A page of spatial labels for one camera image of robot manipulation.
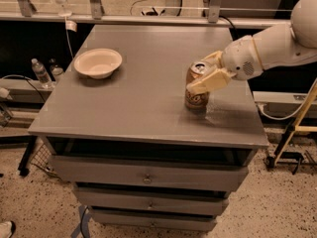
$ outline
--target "drawer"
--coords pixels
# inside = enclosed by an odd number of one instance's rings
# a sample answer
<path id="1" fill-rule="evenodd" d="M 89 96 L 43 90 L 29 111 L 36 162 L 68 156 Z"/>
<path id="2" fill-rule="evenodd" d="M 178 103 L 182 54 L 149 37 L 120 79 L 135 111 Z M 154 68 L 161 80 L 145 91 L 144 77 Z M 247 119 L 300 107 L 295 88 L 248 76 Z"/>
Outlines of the drawer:
<path id="1" fill-rule="evenodd" d="M 179 193 L 154 193 L 152 191 L 128 191 L 77 187 L 74 194 L 84 205 L 108 208 L 125 208 L 148 212 L 178 212 L 198 215 L 220 215 L 228 206 L 228 200 L 203 195 Z"/>
<path id="2" fill-rule="evenodd" d="M 68 181 L 235 191 L 247 167 L 182 165 L 178 163 L 106 160 L 52 156 L 58 175 Z"/>
<path id="3" fill-rule="evenodd" d="M 129 211 L 89 209 L 92 218 L 99 223 L 152 228 L 211 231 L 216 221 L 213 218 L 146 214 Z"/>

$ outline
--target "plastic bottle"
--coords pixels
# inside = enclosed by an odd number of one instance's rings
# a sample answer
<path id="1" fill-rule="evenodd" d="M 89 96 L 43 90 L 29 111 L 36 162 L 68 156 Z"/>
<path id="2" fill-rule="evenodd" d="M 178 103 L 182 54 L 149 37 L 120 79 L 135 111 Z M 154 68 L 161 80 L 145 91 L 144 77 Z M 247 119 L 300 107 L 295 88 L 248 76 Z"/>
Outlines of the plastic bottle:
<path id="1" fill-rule="evenodd" d="M 32 70 L 36 74 L 36 77 L 41 83 L 42 88 L 44 89 L 52 88 L 53 83 L 52 83 L 51 77 L 48 74 L 48 71 L 46 70 L 44 65 L 37 59 L 32 59 L 31 62 L 32 62 Z"/>
<path id="2" fill-rule="evenodd" d="M 55 79 L 56 83 L 58 83 L 63 76 L 63 69 L 59 64 L 56 63 L 55 59 L 50 59 L 49 63 L 51 64 L 50 71 L 53 75 L 53 78 Z"/>

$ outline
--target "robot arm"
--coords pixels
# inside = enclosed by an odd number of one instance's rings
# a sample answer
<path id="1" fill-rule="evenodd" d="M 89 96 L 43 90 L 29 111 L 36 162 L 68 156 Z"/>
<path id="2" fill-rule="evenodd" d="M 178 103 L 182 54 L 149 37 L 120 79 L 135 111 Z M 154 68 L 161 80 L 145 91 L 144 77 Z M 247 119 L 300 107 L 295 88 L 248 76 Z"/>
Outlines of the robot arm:
<path id="1" fill-rule="evenodd" d="M 187 84 L 192 94 L 225 87 L 232 79 L 248 80 L 276 66 L 295 66 L 317 61 L 317 0 L 300 0 L 291 15 L 291 24 L 267 28 L 253 36 L 244 36 L 223 52 L 203 59 L 213 64 Z"/>

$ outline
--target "speckled floor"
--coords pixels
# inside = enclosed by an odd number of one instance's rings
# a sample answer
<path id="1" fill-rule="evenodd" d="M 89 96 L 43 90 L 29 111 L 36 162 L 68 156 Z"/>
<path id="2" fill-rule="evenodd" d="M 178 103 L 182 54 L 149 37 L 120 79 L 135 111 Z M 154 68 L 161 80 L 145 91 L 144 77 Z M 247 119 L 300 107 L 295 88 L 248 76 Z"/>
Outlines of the speckled floor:
<path id="1" fill-rule="evenodd" d="M 294 165 L 280 165 L 268 171 L 267 151 L 273 153 L 280 134 L 266 129 L 272 142 L 260 150 L 249 165 L 250 173 L 238 191 L 229 197 L 229 206 L 217 218 L 209 233 L 141 227 L 106 226 L 96 223 L 89 212 L 83 219 L 86 237 L 107 238 L 239 238 L 317 237 L 317 167 L 302 166 L 293 176 Z M 9 129 L 1 129 L 8 134 Z M 308 151 L 317 160 L 314 139 L 296 137 L 291 150 Z M 0 149 L 0 221 L 17 224 L 14 237 L 82 237 L 79 223 L 83 206 L 71 192 L 71 184 L 51 178 L 34 165 L 26 177 L 17 167 L 24 147 Z"/>

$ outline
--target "white bowl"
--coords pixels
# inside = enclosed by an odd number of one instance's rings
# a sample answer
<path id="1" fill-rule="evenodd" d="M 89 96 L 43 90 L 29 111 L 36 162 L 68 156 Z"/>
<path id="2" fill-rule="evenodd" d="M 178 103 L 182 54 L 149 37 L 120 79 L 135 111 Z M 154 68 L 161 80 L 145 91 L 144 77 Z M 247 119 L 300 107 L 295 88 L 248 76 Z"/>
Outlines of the white bowl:
<path id="1" fill-rule="evenodd" d="M 74 67 L 80 74 L 101 79 L 110 76 L 121 62 L 119 53 L 109 49 L 96 49 L 78 56 Z"/>

